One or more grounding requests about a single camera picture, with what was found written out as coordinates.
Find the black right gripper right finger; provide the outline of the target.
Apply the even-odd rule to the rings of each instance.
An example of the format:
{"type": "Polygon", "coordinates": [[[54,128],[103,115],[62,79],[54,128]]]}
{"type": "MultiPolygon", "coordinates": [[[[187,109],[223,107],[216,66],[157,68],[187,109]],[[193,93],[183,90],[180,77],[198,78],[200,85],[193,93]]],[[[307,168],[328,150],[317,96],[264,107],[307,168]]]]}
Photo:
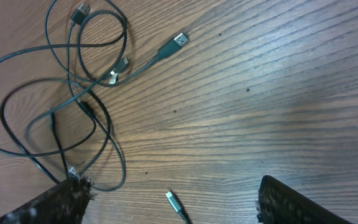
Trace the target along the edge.
{"type": "Polygon", "coordinates": [[[262,177],[257,212],[263,224],[351,224],[270,175],[262,177]]]}

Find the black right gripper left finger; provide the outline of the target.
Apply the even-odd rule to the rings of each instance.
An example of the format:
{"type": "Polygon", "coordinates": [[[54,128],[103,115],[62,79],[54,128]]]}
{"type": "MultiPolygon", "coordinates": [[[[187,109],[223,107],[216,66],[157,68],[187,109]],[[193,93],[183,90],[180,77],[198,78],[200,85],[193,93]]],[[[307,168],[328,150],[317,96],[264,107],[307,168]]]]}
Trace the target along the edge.
{"type": "Polygon", "coordinates": [[[69,177],[17,209],[0,217],[0,224],[81,224],[94,198],[92,181],[69,177]]]}

